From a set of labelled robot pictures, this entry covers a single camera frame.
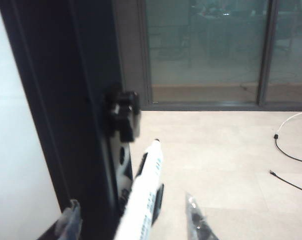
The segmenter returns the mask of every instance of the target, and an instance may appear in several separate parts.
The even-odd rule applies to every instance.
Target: white cable
[[[280,132],[281,128],[284,126],[284,124],[286,124],[289,120],[291,120],[292,118],[295,118],[296,116],[299,116],[299,115],[302,115],[302,112],[299,112],[299,113],[297,113],[297,114],[295,114],[295,115],[293,115],[293,116],[290,116],[288,119],[286,119],[286,120],[282,123],[282,125],[280,126],[280,128],[276,131],[276,134],[279,134],[279,132]]]

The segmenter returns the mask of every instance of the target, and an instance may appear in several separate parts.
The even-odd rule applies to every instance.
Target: black door frame
[[[78,200],[81,239],[111,240],[132,180],[105,98],[122,88],[112,2],[0,0],[0,12],[60,209]]]
[[[127,90],[136,90],[141,96],[143,110],[151,111],[302,111],[302,102],[266,102],[276,20],[280,0],[269,0],[262,53],[259,86],[255,102],[152,102],[149,72],[145,0],[113,0],[115,25],[118,34],[122,75]]]

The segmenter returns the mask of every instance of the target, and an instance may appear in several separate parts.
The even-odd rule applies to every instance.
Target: black object
[[[286,182],[287,184],[292,185],[293,187],[296,187],[296,188],[299,189],[299,190],[302,190],[302,188],[300,188],[299,186],[296,186],[296,185],[290,183],[289,181],[286,181],[286,180],[284,180],[283,178],[277,176],[277,174],[276,174],[275,172],[273,172],[272,170],[270,170],[270,174],[273,175],[273,176],[275,176],[275,177],[277,177],[278,179],[280,179],[280,180]]]
[[[299,162],[302,162],[301,159],[296,158],[296,157],[291,156],[291,155],[288,155],[286,152],[284,152],[284,151],[278,146],[278,144],[277,144],[277,139],[278,139],[278,138],[279,138],[279,135],[278,135],[278,134],[275,134],[275,135],[274,135],[274,139],[275,139],[275,146],[277,147],[277,149],[280,150],[284,155],[288,156],[289,158],[292,158],[292,159],[294,159],[294,160],[297,160],[297,161],[299,161]]]
[[[156,192],[156,198],[154,203],[154,210],[153,210],[153,218],[152,218],[152,225],[156,221],[157,217],[160,214],[161,206],[162,206],[162,198],[164,192],[164,184],[161,184],[159,189]]]
[[[125,96],[111,1],[0,0],[0,11],[60,209],[77,199],[81,239],[111,240],[138,132],[138,120],[109,131],[106,96]]]
[[[119,131],[122,142],[133,142],[140,134],[141,110],[137,93],[119,91],[109,101],[111,134]]]

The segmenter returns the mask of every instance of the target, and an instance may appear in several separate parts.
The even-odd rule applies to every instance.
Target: glass door
[[[267,1],[146,0],[152,102],[255,102]]]
[[[145,110],[302,111],[302,1],[114,0]]]

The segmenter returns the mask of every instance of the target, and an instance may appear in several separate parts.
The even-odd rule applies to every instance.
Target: cable connector
[[[276,173],[273,172],[272,170],[270,170],[270,174],[272,174],[273,176],[276,176],[276,177],[277,177]]]

